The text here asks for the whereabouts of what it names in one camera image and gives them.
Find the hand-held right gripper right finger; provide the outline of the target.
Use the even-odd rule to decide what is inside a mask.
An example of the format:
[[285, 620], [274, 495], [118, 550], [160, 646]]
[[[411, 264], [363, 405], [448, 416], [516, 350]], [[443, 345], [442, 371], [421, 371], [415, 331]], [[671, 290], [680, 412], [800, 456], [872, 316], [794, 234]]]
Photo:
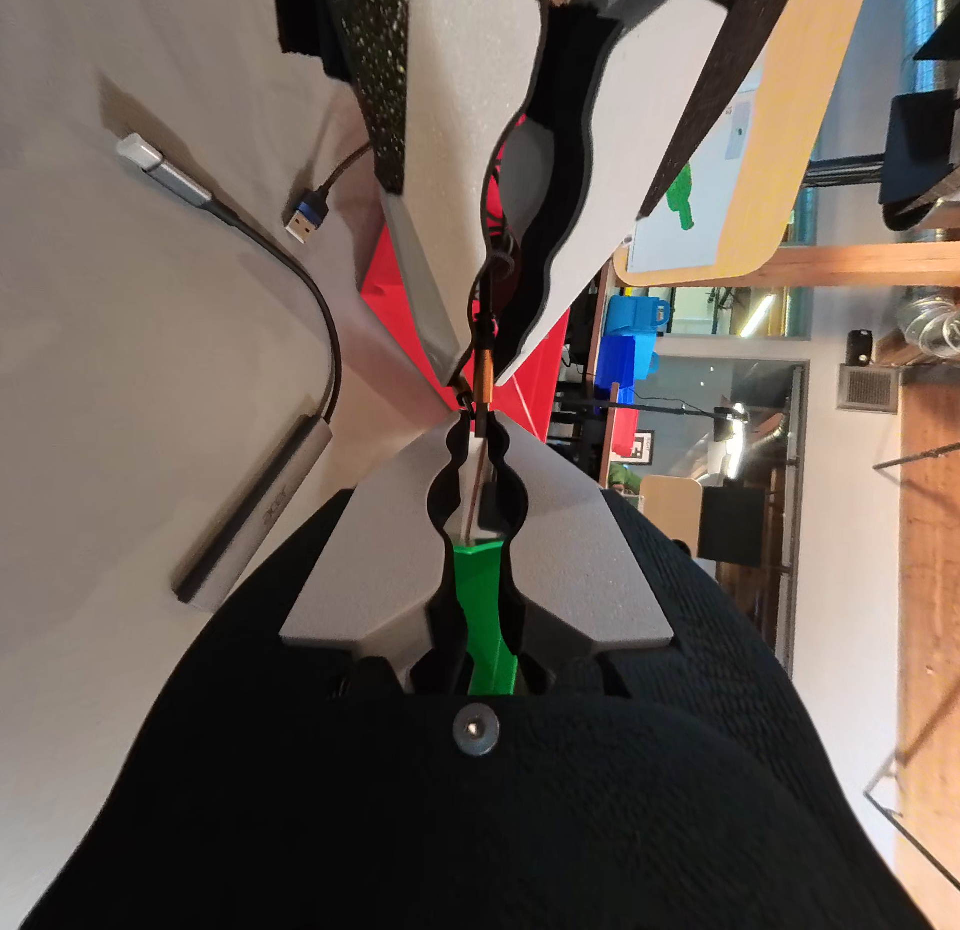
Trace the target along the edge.
[[481, 525], [502, 533], [499, 625], [523, 678], [668, 646], [674, 631], [597, 483], [500, 413], [486, 418], [486, 457]]

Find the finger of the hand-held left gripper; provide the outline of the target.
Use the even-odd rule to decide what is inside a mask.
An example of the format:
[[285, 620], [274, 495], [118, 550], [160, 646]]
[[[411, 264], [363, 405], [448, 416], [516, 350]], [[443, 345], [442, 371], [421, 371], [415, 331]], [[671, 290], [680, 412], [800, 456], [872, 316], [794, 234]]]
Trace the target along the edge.
[[519, 242], [499, 306], [504, 383], [634, 229], [727, 9], [714, 0], [571, 0], [548, 10], [499, 196]]
[[414, 328], [442, 385], [473, 349], [471, 296], [491, 255], [495, 157], [531, 91], [540, 0], [409, 0], [401, 193], [381, 192]]

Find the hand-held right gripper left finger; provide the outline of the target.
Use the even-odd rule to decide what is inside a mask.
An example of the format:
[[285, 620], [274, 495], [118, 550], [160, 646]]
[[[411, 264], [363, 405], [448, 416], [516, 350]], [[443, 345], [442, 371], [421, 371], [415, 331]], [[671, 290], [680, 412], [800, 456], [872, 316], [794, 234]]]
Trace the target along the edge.
[[280, 629], [286, 643], [391, 665], [464, 652], [445, 526], [471, 425], [468, 413], [449, 415], [356, 486]]

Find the grey usb hub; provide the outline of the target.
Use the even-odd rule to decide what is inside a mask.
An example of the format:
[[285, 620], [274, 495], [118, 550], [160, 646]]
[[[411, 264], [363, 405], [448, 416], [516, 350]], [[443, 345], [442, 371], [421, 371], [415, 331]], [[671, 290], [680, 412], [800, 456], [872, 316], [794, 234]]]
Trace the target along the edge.
[[176, 600], [216, 612], [228, 598], [331, 440], [321, 412], [300, 416], [257, 479], [221, 520], [179, 579]]

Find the thin black cable metal plug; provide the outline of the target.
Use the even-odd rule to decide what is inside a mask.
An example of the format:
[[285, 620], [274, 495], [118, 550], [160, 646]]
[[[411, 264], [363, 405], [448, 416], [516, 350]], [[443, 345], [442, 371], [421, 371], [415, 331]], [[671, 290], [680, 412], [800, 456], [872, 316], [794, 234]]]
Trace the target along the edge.
[[517, 246], [510, 228], [500, 221], [489, 234], [489, 256], [471, 291], [468, 315], [473, 344], [474, 418], [480, 420], [494, 396], [494, 342], [498, 315], [515, 288]]

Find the red plastic bin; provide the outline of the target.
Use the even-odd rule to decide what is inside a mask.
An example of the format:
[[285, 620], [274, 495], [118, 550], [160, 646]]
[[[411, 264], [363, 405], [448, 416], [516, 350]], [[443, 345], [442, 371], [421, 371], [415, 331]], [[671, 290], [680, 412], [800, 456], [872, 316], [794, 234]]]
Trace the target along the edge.
[[[529, 268], [522, 246], [522, 232], [527, 226], [524, 207], [525, 201], [536, 195], [535, 183], [542, 172], [534, 145], [523, 139], [522, 125], [512, 131], [497, 155], [486, 197], [489, 235], [498, 250], [509, 253], [512, 264], [509, 268], [504, 261], [497, 261], [492, 269], [492, 306], [498, 321], [512, 317], [515, 300], [526, 296]], [[389, 228], [384, 227], [366, 272], [362, 299], [440, 401], [448, 409], [457, 410], [460, 406], [454, 389], [438, 381], [417, 336], [399, 267]], [[494, 388], [491, 407], [504, 412], [543, 443], [555, 402], [568, 319], [568, 314], [562, 313], [510, 378]]]

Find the rounded wooden panel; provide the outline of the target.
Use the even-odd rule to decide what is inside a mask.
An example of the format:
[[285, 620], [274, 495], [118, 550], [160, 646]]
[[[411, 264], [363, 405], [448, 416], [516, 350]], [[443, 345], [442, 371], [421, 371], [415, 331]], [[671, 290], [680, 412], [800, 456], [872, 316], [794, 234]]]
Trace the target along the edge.
[[642, 513], [667, 538], [682, 541], [698, 555], [704, 488], [696, 480], [672, 476], [643, 477]]

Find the green plastic bin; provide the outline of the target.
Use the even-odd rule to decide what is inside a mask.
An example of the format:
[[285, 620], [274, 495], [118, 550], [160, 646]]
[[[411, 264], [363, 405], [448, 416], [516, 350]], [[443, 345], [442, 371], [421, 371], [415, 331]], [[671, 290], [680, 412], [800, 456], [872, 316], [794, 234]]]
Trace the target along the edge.
[[502, 546], [501, 540], [489, 540], [453, 549], [455, 588], [473, 662], [468, 693], [474, 696], [511, 696], [516, 686], [518, 659], [508, 649], [499, 621]]

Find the paper sheet with green shape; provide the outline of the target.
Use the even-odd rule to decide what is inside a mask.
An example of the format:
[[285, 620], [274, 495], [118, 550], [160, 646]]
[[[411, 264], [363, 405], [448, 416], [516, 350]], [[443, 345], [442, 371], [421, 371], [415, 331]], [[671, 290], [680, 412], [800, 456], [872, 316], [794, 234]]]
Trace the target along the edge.
[[627, 271], [712, 265], [733, 201], [762, 82], [761, 54], [652, 213], [637, 221]]

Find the rounded wooden board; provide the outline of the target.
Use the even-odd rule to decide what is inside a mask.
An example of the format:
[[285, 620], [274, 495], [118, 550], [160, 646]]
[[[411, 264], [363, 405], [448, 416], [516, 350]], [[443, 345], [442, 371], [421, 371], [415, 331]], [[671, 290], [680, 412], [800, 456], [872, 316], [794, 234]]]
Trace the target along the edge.
[[632, 274], [632, 236], [613, 257], [624, 286], [718, 286], [779, 248], [863, 0], [788, 0], [766, 42], [750, 136], [712, 265]]

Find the black square panel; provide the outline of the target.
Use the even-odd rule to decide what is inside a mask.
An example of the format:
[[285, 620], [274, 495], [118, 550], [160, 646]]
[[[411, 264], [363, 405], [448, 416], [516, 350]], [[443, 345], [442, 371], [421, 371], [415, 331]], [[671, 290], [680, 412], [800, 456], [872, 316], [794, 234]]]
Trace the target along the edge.
[[740, 485], [704, 487], [698, 557], [750, 568], [762, 565], [766, 492]]

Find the blue plastic bins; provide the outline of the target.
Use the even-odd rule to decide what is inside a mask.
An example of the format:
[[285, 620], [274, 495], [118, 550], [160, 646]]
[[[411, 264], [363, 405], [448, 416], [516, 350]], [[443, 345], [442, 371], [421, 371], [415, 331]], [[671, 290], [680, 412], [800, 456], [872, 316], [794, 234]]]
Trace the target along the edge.
[[656, 353], [658, 335], [655, 332], [630, 335], [605, 334], [601, 337], [594, 374], [594, 386], [612, 391], [618, 386], [617, 401], [633, 404], [637, 381], [658, 372]]

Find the black hanging fixture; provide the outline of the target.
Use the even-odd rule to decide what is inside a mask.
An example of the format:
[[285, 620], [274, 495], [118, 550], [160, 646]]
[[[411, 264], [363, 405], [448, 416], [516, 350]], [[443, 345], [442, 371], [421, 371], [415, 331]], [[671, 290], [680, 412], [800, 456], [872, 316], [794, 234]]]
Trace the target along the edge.
[[957, 114], [950, 88], [892, 98], [878, 197], [889, 230], [918, 227], [945, 195], [942, 181], [958, 168]]

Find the silver air duct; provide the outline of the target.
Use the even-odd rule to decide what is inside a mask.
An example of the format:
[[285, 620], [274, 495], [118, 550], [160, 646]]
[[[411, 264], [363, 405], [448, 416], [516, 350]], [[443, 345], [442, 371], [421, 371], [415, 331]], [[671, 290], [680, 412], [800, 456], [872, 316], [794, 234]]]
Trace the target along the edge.
[[900, 67], [900, 93], [956, 89], [958, 61], [915, 60], [914, 55], [933, 35], [959, 0], [902, 0], [903, 58]]

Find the wall vent grille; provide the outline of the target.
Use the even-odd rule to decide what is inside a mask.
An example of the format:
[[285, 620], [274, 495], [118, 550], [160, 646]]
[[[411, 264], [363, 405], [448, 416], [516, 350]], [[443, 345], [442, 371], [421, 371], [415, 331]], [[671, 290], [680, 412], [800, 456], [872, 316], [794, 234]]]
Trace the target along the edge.
[[836, 408], [895, 415], [899, 412], [902, 371], [894, 366], [841, 365]]

